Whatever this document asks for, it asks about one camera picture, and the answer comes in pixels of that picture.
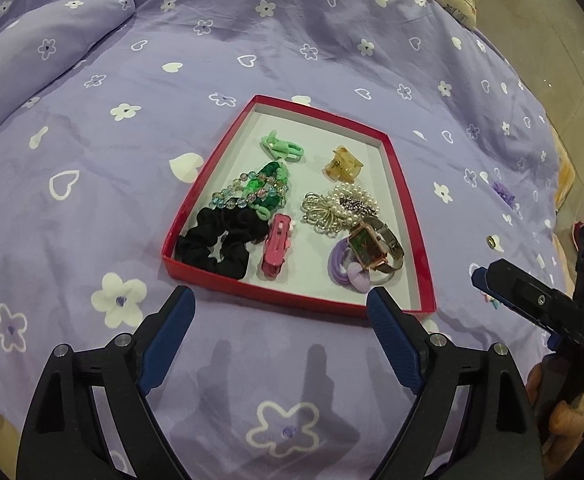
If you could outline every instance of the purple bedsheet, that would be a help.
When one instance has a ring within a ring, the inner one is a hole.
[[[32,1],[0,0],[12,2],[0,30],[55,0]],[[485,38],[432,0],[134,2],[136,15],[0,126],[9,421],[22,426],[56,344],[102,346],[163,304],[175,285],[163,237],[197,166],[257,93],[308,96],[388,133],[434,279],[427,328],[472,348],[502,341],[526,377],[545,333],[487,301],[469,271],[501,257],[486,243],[496,235],[504,257],[563,288],[558,158],[543,108]],[[195,294],[188,336],[149,396],[193,478],[367,479],[414,400],[371,329]],[[458,415],[440,452],[455,425]]]

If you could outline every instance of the wristwatch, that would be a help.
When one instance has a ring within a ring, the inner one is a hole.
[[[348,245],[364,269],[391,274],[403,267],[404,253],[399,240],[374,216],[364,217],[352,228]],[[388,254],[394,259],[392,266],[388,263]]]

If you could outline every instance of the black scrunchie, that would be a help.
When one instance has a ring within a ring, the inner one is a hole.
[[[265,238],[269,230],[268,223],[254,209],[204,207],[197,214],[197,225],[179,236],[174,255],[184,264],[240,280],[245,277],[250,258],[245,244]],[[210,248],[226,231],[221,244],[223,259],[218,262],[210,256]]]

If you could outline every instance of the screw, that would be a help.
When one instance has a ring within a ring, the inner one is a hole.
[[[494,351],[499,355],[508,354],[508,347],[505,346],[503,343],[496,343],[492,348],[494,348]]]
[[[443,334],[432,334],[430,342],[434,346],[445,346],[448,343],[448,339]]]
[[[119,334],[114,340],[116,346],[128,346],[132,341],[132,336],[130,334]]]
[[[69,348],[67,345],[59,345],[54,349],[54,355],[56,357],[63,357],[65,354],[67,354],[68,350]]]

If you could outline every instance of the purple hair clip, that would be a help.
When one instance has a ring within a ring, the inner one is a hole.
[[[514,209],[514,195],[512,192],[505,187],[501,182],[493,182],[492,189],[498,193],[498,195],[503,199],[503,201]]]
[[[328,273],[339,285],[351,285],[363,294],[370,291],[370,272],[354,259],[347,238],[339,240],[330,252]]]

